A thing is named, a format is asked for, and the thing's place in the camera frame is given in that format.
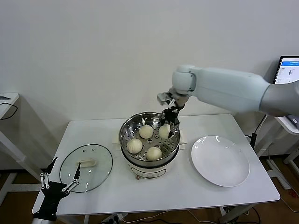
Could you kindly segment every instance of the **white plate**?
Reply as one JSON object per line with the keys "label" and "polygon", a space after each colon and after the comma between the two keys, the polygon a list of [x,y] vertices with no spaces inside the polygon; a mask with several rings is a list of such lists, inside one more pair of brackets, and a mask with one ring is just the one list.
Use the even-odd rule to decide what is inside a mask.
{"label": "white plate", "polygon": [[192,147],[191,158],[204,178],[222,187],[242,184],[250,172],[249,161],[238,146],[219,136],[197,140]]}

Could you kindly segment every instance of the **floor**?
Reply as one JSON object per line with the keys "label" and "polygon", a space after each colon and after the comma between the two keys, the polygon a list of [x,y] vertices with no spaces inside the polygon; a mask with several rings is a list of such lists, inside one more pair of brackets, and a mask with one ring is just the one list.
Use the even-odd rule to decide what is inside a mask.
{"label": "floor", "polygon": [[[299,177],[293,172],[292,168],[282,162],[282,158],[275,158],[274,161],[283,172],[287,180],[293,185],[296,191],[299,192]],[[265,160],[261,160],[266,169],[269,169]],[[2,172],[0,178],[0,188],[2,187],[8,174]],[[276,178],[272,179],[281,197],[294,209],[299,210],[299,198],[292,197],[289,193],[290,190],[284,190]],[[21,183],[37,183],[30,174],[19,173],[14,181],[16,184]],[[33,204],[37,197],[38,192],[14,192],[8,193],[3,204],[0,206],[0,223],[1,224],[31,224],[33,215],[31,213]],[[298,224],[299,213],[293,213],[289,208],[280,200],[274,203],[264,203],[255,206],[261,217],[262,224]],[[192,210],[194,215],[199,220],[209,220],[218,222],[221,216],[218,208]],[[134,221],[143,217],[150,217],[158,214],[159,212],[150,213],[134,213],[125,217],[126,221]],[[99,224],[108,215],[90,216],[89,224]],[[186,210],[170,211],[165,214],[159,215],[156,218],[147,219],[147,221],[155,219],[163,219],[170,223],[182,224],[196,224],[198,223],[193,216]],[[248,215],[241,215],[238,222],[258,221],[257,214],[253,209],[249,210]],[[161,221],[156,221],[155,224],[163,224]]]}

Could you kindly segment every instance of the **cable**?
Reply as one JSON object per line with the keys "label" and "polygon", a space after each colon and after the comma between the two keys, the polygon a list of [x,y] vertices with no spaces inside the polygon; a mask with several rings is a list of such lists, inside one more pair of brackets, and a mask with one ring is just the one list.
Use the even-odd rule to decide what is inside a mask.
{"label": "cable", "polygon": [[268,115],[264,115],[258,126],[256,127],[255,131],[250,135],[246,135],[246,137],[250,138],[250,145],[252,149],[254,149],[254,146],[256,145],[256,138],[257,138],[257,132],[261,129],[263,123],[266,121]]}
{"label": "cable", "polygon": [[261,224],[261,217],[259,215],[259,213],[257,212],[257,210],[255,208],[252,207],[252,209],[256,212],[257,217],[258,217],[258,223]]}
{"label": "cable", "polygon": [[268,115],[264,115],[263,118],[261,119],[260,123],[258,124],[258,126],[256,127],[256,130],[254,131],[254,134],[256,134],[257,130],[259,127],[262,127],[263,123],[265,122],[265,120],[267,119]]}
{"label": "cable", "polygon": [[214,223],[214,222],[211,222],[211,221],[200,221],[197,219],[197,217],[192,213],[190,212],[190,214],[199,222],[199,223],[212,223],[212,224],[217,224],[217,223]]}
{"label": "cable", "polygon": [[136,224],[139,224],[139,223],[153,223],[153,222],[156,222],[156,221],[161,221],[161,222],[164,222],[164,223],[167,223],[167,224],[182,224],[182,223],[169,223],[163,219],[155,219],[155,220],[152,220],[152,221],[140,221]]}
{"label": "cable", "polygon": [[[290,187],[292,188],[292,190],[293,191],[295,191],[295,193],[299,196],[299,194],[298,194],[298,192],[294,189],[294,187],[285,179],[285,176],[280,172],[280,170],[278,169],[278,168],[276,168],[276,165],[275,164],[273,164],[272,163],[272,161],[270,160],[270,146],[271,145],[269,145],[269,147],[268,147],[268,159],[269,159],[269,162],[273,165],[273,167],[281,174],[281,178],[285,181],[285,182],[287,182],[287,184],[289,184],[290,185]],[[284,201],[284,199],[282,199],[282,198],[280,198],[285,204],[286,204],[286,206],[288,206],[289,207],[289,209],[292,211],[292,212],[294,212],[294,213],[299,213],[299,211],[295,211],[295,210],[293,210],[285,201]]]}
{"label": "cable", "polygon": [[138,219],[138,220],[135,220],[135,221],[129,221],[129,222],[127,222],[127,221],[125,221],[125,220],[123,220],[123,219],[122,219],[122,221],[125,222],[125,223],[134,223],[134,222],[138,222],[138,221],[145,220],[145,219],[148,219],[148,218],[154,218],[154,217],[157,217],[157,216],[159,216],[159,215],[161,215],[161,214],[163,214],[163,213],[166,213],[166,212],[169,212],[169,211],[160,212],[159,214],[157,214],[157,215],[155,215],[155,216],[146,217],[146,218],[141,218],[141,219]]}
{"label": "cable", "polygon": [[257,214],[257,217],[258,217],[258,222],[254,222],[254,221],[250,221],[250,222],[236,222],[236,224],[247,224],[247,223],[255,223],[255,224],[261,224],[261,217],[260,215],[258,214],[257,210],[255,208],[252,208],[256,214]]}
{"label": "cable", "polygon": [[14,113],[13,113],[11,116],[9,116],[9,117],[7,117],[7,118],[2,118],[2,119],[0,119],[0,120],[10,119],[11,117],[14,116],[14,114],[15,114],[15,113],[17,112],[17,110],[18,110],[18,107],[17,107],[16,105],[12,105],[12,104],[9,104],[9,103],[0,103],[0,105],[2,105],[2,104],[8,104],[8,105],[11,105],[11,106],[15,107],[15,111],[14,111]]}

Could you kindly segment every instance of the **stainless steel steamer basket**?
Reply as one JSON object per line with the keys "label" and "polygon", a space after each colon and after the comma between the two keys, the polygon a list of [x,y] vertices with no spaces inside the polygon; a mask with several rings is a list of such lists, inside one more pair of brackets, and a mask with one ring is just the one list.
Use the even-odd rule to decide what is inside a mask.
{"label": "stainless steel steamer basket", "polygon": [[[180,132],[177,132],[170,139],[159,137],[160,114],[154,112],[143,112],[136,114],[126,120],[121,126],[119,141],[121,150],[125,158],[132,164],[142,168],[158,168],[171,162],[178,153]],[[150,139],[143,139],[139,135],[139,129],[143,125],[150,125],[154,129],[154,134]],[[140,139],[143,147],[141,152],[132,154],[127,150],[127,143],[131,139]],[[150,147],[161,149],[163,157],[158,160],[149,161],[146,159],[147,150]]]}

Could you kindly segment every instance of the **robotic hand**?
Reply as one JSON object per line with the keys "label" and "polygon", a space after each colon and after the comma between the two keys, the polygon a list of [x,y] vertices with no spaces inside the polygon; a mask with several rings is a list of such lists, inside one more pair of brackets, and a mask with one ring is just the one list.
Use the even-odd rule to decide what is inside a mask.
{"label": "robotic hand", "polygon": [[60,200],[70,194],[79,182],[80,176],[80,166],[79,163],[77,171],[74,176],[74,180],[66,185],[65,183],[49,181],[49,174],[54,167],[57,157],[52,161],[52,163],[47,167],[45,173],[41,173],[41,191],[43,192],[45,198],[43,203],[36,213],[33,215],[32,224],[52,224],[56,221],[57,208]]}
{"label": "robotic hand", "polygon": [[179,130],[178,113],[190,96],[235,112],[299,115],[299,81],[270,84],[253,73],[182,65],[172,74],[172,88],[157,96],[161,105],[169,105],[161,113],[161,125],[171,126],[169,137]]}

